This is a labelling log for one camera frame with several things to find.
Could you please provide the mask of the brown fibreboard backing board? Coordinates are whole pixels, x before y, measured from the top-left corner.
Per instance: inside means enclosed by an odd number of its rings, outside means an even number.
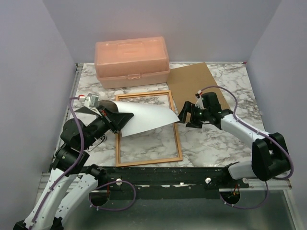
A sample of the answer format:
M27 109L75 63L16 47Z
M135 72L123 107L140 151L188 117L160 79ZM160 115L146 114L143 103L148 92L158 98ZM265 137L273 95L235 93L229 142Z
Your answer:
M185 101L195 103L197 100L195 94L209 86L211 88L206 89L205 92L216 93L222 109L230 108L205 63L171 69L167 85L178 111L181 111Z

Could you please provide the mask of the landscape photo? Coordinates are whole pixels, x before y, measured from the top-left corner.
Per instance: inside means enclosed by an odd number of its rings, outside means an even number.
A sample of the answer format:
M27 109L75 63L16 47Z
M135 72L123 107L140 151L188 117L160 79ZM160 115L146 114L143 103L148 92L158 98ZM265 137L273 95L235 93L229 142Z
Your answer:
M134 114L121 130L121 135L123 137L142 133L179 121L179 118L172 109L156 104L101 100L97 102L97 105L102 105L112 112Z

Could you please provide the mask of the orange wooden picture frame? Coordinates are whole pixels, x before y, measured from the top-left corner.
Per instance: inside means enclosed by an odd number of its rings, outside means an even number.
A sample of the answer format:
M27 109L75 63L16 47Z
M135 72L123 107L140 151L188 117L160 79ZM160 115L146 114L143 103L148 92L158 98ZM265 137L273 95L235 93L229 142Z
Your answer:
M169 107L174 112L175 109L174 109L174 105L173 105L172 93L171 93L170 90L118 94L118 95L116 95L115 101L119 102L120 99L147 97L147 96L163 96L163 95L166 95L168 97ZM117 167L126 167L126 166L137 166L137 165L182 161L183 160L183 154L182 154L182 148L181 148L181 143L180 143L180 137L179 137L177 124L175 124L175 123L173 123L173 131L174 131L175 144L176 144L176 149L177 149L177 157L166 158L166 159L148 160L148 161L126 162L126 163L121 163L121 160L120 160L120 138L122 137L122 135L116 134L116 166Z

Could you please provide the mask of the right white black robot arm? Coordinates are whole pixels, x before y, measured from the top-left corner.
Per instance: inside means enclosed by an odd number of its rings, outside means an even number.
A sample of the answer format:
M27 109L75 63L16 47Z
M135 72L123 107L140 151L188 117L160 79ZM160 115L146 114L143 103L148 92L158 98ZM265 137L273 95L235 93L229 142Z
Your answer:
M257 178L265 182L292 168L284 137L280 133L258 130L238 118L234 111L222 109L214 92L198 95L196 103L186 101L178 118L180 123L191 128L214 125L251 149L250 161L228 165L227 172L221 175L221 183L227 188L233 187L242 178Z

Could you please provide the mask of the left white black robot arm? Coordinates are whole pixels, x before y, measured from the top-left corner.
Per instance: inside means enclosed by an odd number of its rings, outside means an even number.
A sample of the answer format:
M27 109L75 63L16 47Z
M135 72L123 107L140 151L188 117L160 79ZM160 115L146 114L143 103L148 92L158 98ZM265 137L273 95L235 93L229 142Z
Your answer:
M111 112L103 106L88 126L73 117L63 127L63 145L57 150L50 177L39 201L29 216L14 225L15 230L61 230L72 211L94 189L112 184L107 171L93 164L68 192L89 158L85 151L107 131L119 133L133 118L132 113Z

